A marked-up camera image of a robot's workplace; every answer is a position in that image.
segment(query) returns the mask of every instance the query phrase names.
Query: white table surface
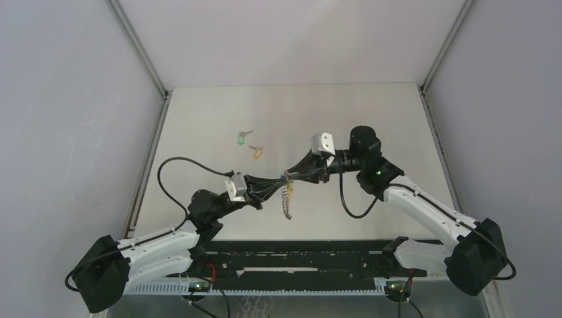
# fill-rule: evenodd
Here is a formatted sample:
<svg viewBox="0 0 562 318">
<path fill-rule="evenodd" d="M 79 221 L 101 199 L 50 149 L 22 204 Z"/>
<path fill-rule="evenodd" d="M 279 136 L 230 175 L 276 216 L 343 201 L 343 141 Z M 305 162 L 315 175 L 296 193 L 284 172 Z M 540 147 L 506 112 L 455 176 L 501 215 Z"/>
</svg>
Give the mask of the white table surface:
<svg viewBox="0 0 562 318">
<path fill-rule="evenodd" d="M 182 87 L 173 91 L 135 236 L 183 218 L 183 211 L 156 181 L 165 159 L 186 156 L 222 172 L 276 178 L 307 154 L 314 134 L 331 133 L 336 149 L 344 149 L 357 125 L 373 127 L 383 156 L 432 196 L 453 206 L 413 83 Z M 239 146 L 237 133 L 249 130 L 254 132 Z M 264 146 L 259 160 L 249 145 Z M 344 175 L 345 198 L 351 211 L 360 214 L 373 197 L 360 188 L 356 174 Z M 162 172 L 166 189 L 185 206 L 199 189 L 224 192 L 225 180 L 187 162 L 171 162 Z M 224 227 L 215 240 L 435 238 L 401 210 L 382 202 L 364 219 L 350 218 L 341 206 L 337 176 L 328 184 L 294 183 L 291 221 L 283 215 L 280 192 L 263 203 L 263 210 L 245 207 L 221 219 Z"/>
</svg>

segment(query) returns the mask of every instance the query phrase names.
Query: power cord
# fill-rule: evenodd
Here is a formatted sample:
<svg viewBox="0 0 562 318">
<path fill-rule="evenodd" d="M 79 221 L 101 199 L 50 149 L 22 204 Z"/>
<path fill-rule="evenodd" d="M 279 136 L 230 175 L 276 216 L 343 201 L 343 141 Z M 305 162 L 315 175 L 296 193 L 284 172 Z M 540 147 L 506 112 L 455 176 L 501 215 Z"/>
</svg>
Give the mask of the power cord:
<svg viewBox="0 0 562 318">
<path fill-rule="evenodd" d="M 414 283 L 414 276 L 410 272 L 410 277 L 408 278 L 408 280 L 406 280 L 406 283 L 404 284 L 404 289 L 402 289 L 402 293 L 400 295 L 400 302 L 398 302 L 398 318 L 402 318 L 402 301 L 404 299 L 404 294 L 406 293 L 406 288 L 408 288 L 408 285 L 412 286 L 413 283 Z M 420 318 L 423 318 L 422 311 L 420 311 L 420 309 L 415 305 L 415 303 L 413 301 L 409 300 L 409 299 L 407 299 L 407 301 L 418 312 L 418 315 L 420 315 Z"/>
<path fill-rule="evenodd" d="M 410 303 L 410 305 L 412 305 L 412 307 L 418 312 L 418 315 L 420 315 L 420 318 L 423 318 L 422 311 L 420 311 L 420 309 L 415 305 L 415 303 L 411 300 L 408 303 Z"/>
<path fill-rule="evenodd" d="M 347 205 L 345 204 L 345 198 L 343 197 L 343 167 L 341 163 L 341 158 L 339 156 L 336 156 L 336 159 L 339 165 L 339 198 L 341 199 L 341 205 L 343 206 L 343 209 L 350 217 L 354 219 L 362 219 L 366 217 L 369 214 L 372 207 L 374 207 L 374 204 L 378 201 L 378 195 L 374 197 L 374 200 L 372 200 L 372 203 L 369 205 L 369 207 L 363 214 L 355 215 L 351 213 L 351 211 L 349 211 L 349 209 L 347 208 Z"/>
<path fill-rule="evenodd" d="M 442 214 L 444 214 L 448 218 L 452 219 L 453 221 L 457 222 L 457 219 L 454 216 L 452 216 L 450 213 L 446 212 L 442 207 L 440 207 L 438 204 L 436 204 L 435 202 L 433 202 L 432 200 L 430 200 L 428 197 L 424 196 L 423 194 L 421 194 L 421 193 L 416 194 L 416 191 L 414 191 L 414 189 L 412 189 L 412 188 L 410 188 L 410 187 L 408 187 L 404 184 L 390 184 L 389 186 L 390 187 L 401 187 L 403 189 L 406 189 L 406 190 L 412 192 L 415 196 L 420 197 L 422 200 L 428 202 L 432 207 L 436 208 L 439 212 L 441 212 Z M 495 277 L 494 280 L 512 280 L 512 279 L 515 278 L 515 276 L 517 275 L 517 269 L 515 268 L 515 265 L 508 258 L 508 256 L 506 255 L 506 253 L 504 251 L 500 250 L 491 240 L 489 240 L 487 237 L 485 237 L 482 233 L 476 231 L 476 229 L 473 229 L 472 227 L 468 226 L 466 223 L 464 223 L 462 221 L 458 221 L 458 224 L 460 226 L 464 227 L 465 229 L 469 230 L 470 232 L 475 233 L 482 240 L 486 241 L 493 249 L 496 250 L 497 253 L 499 253 L 499 255 L 501 255 L 501 257 L 503 257 L 503 259 L 505 259 L 505 261 L 510 266 L 512 273 L 509 276 Z"/>
<path fill-rule="evenodd" d="M 198 276 L 198 275 L 195 275 L 195 274 L 192 274 L 192 273 L 186 273 L 186 275 L 188 275 L 188 277 L 195 277 L 195 278 L 199 278 L 200 280 L 204 280 L 205 282 L 211 284 L 211 287 L 212 287 L 212 285 L 213 285 L 213 280 L 208 280 L 207 278 L 204 278 L 204 277 L 202 277 L 202 276 Z M 217 290 L 223 295 L 223 298 L 224 298 L 225 303 L 226 303 L 226 305 L 227 305 L 227 312 L 228 312 L 227 317 L 230 318 L 231 310 L 230 310 L 230 303 L 229 303 L 229 301 L 228 301 L 228 298 L 227 298 L 227 296 L 226 296 L 226 294 L 225 294 L 224 291 L 219 290 L 219 289 L 217 289 Z M 189 297 L 191 297 L 194 293 L 195 293 L 195 291 L 193 291 L 193 292 L 188 296 L 188 299 L 189 299 Z M 196 309 L 199 309 L 201 312 L 205 313 L 207 316 L 210 316 L 210 317 L 212 317 L 212 318 L 218 318 L 218 316 L 215 316 L 214 314 L 208 312 L 206 309 L 202 308 L 201 306 L 199 306 L 198 304 L 196 304 L 196 303 L 194 303 L 194 302 L 192 302 L 192 301 L 190 301 L 190 305 L 192 305 L 192 306 L 195 307 Z"/>
<path fill-rule="evenodd" d="M 167 197 L 169 197 L 173 202 L 175 202 L 177 205 L 179 205 L 182 208 L 182 210 L 184 211 L 184 220 L 173 231 L 168 231 L 168 232 L 162 233 L 160 235 L 156 235 L 154 237 L 147 238 L 146 240 L 142 240 L 140 242 L 137 242 L 135 244 L 135 246 L 139 246 L 139 245 L 142 245 L 144 243 L 148 243 L 150 241 L 159 239 L 159 238 L 164 237 L 164 236 L 166 236 L 170 233 L 173 233 L 174 231 L 177 231 L 178 229 L 180 229 L 186 223 L 186 221 L 189 219 L 189 213 L 188 213 L 188 210 L 186 209 L 186 207 L 183 204 L 181 204 L 177 199 L 172 197 L 172 195 L 170 195 L 170 193 L 168 191 L 166 191 L 166 189 L 164 188 L 164 185 L 162 184 L 161 174 L 162 174 L 163 167 L 167 163 L 169 163 L 171 161 L 175 161 L 175 160 L 183 160 L 183 161 L 191 162 L 192 164 L 195 164 L 196 166 L 199 166 L 199 167 L 207 170 L 208 172 L 211 172 L 213 174 L 217 174 L 219 176 L 225 176 L 225 177 L 230 178 L 231 176 L 234 175 L 234 172 L 224 172 L 223 173 L 223 172 L 218 172 L 218 171 L 212 170 L 211 168 L 208 168 L 208 167 L 204 166 L 203 164 L 200 164 L 199 162 L 196 162 L 195 160 L 190 159 L 190 158 L 186 158 L 186 157 L 171 157 L 169 159 L 166 159 L 158 167 L 158 173 L 156 174 L 156 178 L 158 179 L 158 185 L 160 186 L 160 189 L 164 192 L 164 194 L 166 194 Z M 69 290 L 72 290 L 73 292 L 79 292 L 78 288 L 75 288 L 74 286 L 70 285 L 70 278 L 72 276 L 74 276 L 79 270 L 81 270 L 87 264 L 90 264 L 90 263 L 95 262 L 97 260 L 101 260 L 103 258 L 107 258 L 108 256 L 120 253 L 120 252 L 122 252 L 124 250 L 128 250 L 132 247 L 133 247 L 132 245 L 124 246 L 124 247 L 119 248 L 117 250 L 102 254 L 100 256 L 97 256 L 97 257 L 92 258 L 90 260 L 86 260 L 85 262 L 82 262 L 82 263 L 76 265 L 76 267 L 73 270 L 71 270 L 70 273 L 68 273 L 68 275 L 66 275 L 66 278 L 64 279 L 64 285 L 66 286 L 66 288 L 68 288 Z"/>
<path fill-rule="evenodd" d="M 400 301 L 398 302 L 398 318 L 402 318 L 402 301 L 404 299 L 404 294 L 406 293 L 406 288 L 408 288 L 408 285 L 412 284 L 413 279 L 414 276 L 410 274 L 410 277 L 408 278 L 408 280 L 406 280 L 406 283 L 404 284 L 404 288 L 402 289 L 402 293 L 400 295 Z"/>
</svg>

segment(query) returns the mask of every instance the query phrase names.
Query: key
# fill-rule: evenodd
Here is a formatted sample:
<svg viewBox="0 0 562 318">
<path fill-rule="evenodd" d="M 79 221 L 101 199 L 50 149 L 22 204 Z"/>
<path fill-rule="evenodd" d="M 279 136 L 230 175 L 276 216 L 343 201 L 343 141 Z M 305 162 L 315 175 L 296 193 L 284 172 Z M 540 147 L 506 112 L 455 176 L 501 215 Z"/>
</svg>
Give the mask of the key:
<svg viewBox="0 0 562 318">
<path fill-rule="evenodd" d="M 246 137 L 247 134 L 253 133 L 254 131 L 241 131 L 238 133 L 239 136 Z"/>
<path fill-rule="evenodd" d="M 252 133 L 253 131 L 241 131 L 238 133 L 238 144 L 239 145 L 243 145 L 244 144 L 244 138 L 246 138 L 246 135 L 249 133 Z"/>
<path fill-rule="evenodd" d="M 259 146 L 259 147 L 250 146 L 250 149 L 253 149 L 255 151 L 254 159 L 259 159 L 263 154 L 263 146 Z"/>
</svg>

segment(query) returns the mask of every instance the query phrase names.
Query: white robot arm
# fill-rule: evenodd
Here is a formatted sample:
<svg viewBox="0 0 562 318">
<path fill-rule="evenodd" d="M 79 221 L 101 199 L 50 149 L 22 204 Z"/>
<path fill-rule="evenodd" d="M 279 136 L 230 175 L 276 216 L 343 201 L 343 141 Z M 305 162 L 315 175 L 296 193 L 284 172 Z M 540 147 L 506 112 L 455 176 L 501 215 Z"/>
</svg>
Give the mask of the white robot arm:
<svg viewBox="0 0 562 318">
<path fill-rule="evenodd" d="M 447 275 L 469 295 L 480 293 L 491 280 L 497 279 L 496 275 L 507 264 L 514 271 L 496 223 L 489 219 L 479 223 L 424 192 L 382 156 L 380 145 L 374 130 L 366 126 L 351 131 L 348 150 L 336 150 L 330 134 L 317 134 L 311 140 L 307 156 L 279 179 L 209 170 L 229 177 L 227 191 L 216 194 L 199 190 L 187 209 L 161 186 L 186 213 L 184 221 L 145 237 L 118 241 L 110 236 L 100 238 L 69 273 L 66 286 L 81 293 L 90 312 L 102 311 L 139 284 L 204 266 L 205 251 L 200 244 L 211 240 L 221 230 L 223 225 L 218 220 L 227 214 L 246 205 L 261 209 L 262 202 L 288 180 L 318 184 L 328 182 L 331 174 L 339 174 L 341 182 L 342 173 L 353 171 L 359 171 L 357 181 L 367 193 L 375 196 L 374 202 L 379 199 L 400 208 L 442 243 L 427 244 L 399 237 L 383 250 L 390 266 Z M 172 160 L 196 163 L 182 157 L 166 160 L 158 170 L 160 185 L 160 171 Z M 342 203 L 350 214 L 343 196 Z M 187 221 L 194 224 L 195 233 L 184 230 Z M 510 279 L 514 275 L 515 271 L 499 279 Z M 70 278 L 76 288 L 68 283 Z"/>
</svg>

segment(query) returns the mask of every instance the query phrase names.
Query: gray wall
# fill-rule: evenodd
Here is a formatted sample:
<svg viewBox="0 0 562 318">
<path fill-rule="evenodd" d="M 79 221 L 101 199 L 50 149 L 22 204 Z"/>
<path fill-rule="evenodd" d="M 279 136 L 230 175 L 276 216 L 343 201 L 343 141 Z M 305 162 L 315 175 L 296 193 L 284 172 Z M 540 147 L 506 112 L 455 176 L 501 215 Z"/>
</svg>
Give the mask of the gray wall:
<svg viewBox="0 0 562 318">
<path fill-rule="evenodd" d="M 500 224 L 516 317 L 558 317 L 562 1 L 479 1 L 429 92 L 466 213 Z"/>
<path fill-rule="evenodd" d="M 0 2 L 0 316 L 85 317 L 65 275 L 121 235 L 160 97 L 101 1 Z"/>
</svg>

